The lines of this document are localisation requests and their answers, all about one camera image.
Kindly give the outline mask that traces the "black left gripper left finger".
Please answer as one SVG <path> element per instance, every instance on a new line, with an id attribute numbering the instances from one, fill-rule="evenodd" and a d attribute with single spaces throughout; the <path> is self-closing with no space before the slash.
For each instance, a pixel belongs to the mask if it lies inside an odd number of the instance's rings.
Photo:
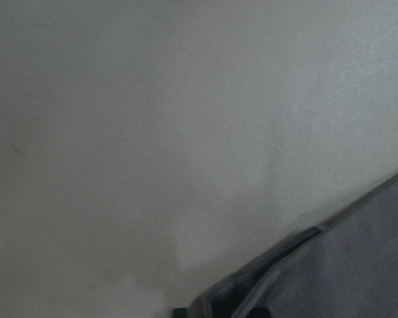
<path id="1" fill-rule="evenodd" d="M 186 307 L 174 308 L 171 312 L 171 318 L 188 318 L 188 309 Z"/>

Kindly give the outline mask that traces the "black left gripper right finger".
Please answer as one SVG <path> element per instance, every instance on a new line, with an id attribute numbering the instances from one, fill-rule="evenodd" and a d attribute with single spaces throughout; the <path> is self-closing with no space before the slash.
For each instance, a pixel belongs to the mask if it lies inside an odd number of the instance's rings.
<path id="1" fill-rule="evenodd" d="M 250 310 L 250 318 L 271 318 L 271 312 L 266 307 L 254 307 Z"/>

